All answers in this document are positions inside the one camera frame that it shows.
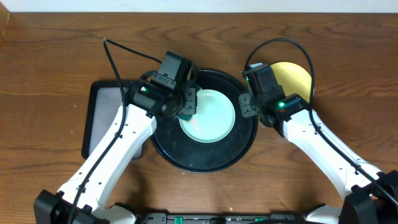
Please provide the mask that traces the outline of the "green yellow sponge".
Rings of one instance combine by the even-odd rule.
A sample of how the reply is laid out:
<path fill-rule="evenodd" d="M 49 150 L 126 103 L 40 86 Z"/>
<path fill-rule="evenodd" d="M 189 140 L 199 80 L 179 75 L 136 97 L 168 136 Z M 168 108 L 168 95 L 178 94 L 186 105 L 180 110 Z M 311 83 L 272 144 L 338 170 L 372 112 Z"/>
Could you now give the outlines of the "green yellow sponge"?
<path fill-rule="evenodd" d="M 175 115 L 184 122 L 190 122 L 193 115 L 197 112 L 197 93 L 201 87 L 194 84 L 192 87 L 185 87 L 182 91 L 182 107 Z"/>

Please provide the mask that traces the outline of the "yellow plate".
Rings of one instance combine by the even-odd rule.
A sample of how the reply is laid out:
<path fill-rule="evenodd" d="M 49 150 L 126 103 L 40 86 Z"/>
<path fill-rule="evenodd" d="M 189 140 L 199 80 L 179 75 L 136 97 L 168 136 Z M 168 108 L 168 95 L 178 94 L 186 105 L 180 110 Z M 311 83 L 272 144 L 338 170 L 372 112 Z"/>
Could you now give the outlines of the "yellow plate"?
<path fill-rule="evenodd" d="M 310 102 L 312 78 L 304 68 L 291 62 L 277 62 L 271 65 L 271 69 L 286 96 L 296 93 Z"/>

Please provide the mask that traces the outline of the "light blue plate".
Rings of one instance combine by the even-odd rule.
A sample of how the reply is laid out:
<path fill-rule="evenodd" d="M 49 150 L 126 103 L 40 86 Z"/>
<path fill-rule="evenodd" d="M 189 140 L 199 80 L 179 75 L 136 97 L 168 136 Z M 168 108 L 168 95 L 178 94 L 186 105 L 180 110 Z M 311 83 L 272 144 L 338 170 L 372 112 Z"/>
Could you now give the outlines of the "light blue plate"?
<path fill-rule="evenodd" d="M 197 112 L 188 121 L 180 120 L 183 132 L 191 139 L 216 142 L 226 137 L 236 121 L 231 100 L 216 90 L 199 90 Z"/>

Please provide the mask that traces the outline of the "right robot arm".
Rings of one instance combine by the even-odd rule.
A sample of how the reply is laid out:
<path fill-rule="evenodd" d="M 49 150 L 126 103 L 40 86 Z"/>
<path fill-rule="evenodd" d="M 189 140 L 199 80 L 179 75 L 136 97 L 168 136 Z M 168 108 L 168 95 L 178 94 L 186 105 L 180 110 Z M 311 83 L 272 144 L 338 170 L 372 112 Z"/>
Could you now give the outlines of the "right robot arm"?
<path fill-rule="evenodd" d="M 343 199 L 342 207 L 314 208 L 301 223 L 397 223 L 397 171 L 384 173 L 325 126 L 313 109 L 313 71 L 290 62 L 257 63 L 242 75 L 248 83 L 239 98 L 243 116 L 258 116 L 300 148 Z"/>

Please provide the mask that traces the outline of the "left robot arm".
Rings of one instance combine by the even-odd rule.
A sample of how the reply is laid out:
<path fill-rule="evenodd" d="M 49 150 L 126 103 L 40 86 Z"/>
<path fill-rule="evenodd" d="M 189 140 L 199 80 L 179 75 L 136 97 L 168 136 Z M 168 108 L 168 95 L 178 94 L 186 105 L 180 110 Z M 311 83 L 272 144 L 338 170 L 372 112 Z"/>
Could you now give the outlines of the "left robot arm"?
<path fill-rule="evenodd" d="M 196 112 L 197 67 L 167 52 L 150 80 L 121 85 L 121 106 L 112 125 L 78 171 L 52 194 L 41 191 L 34 201 L 36 223 L 135 223 L 124 205 L 106 206 L 132 157 L 154 134 L 158 117 Z"/>

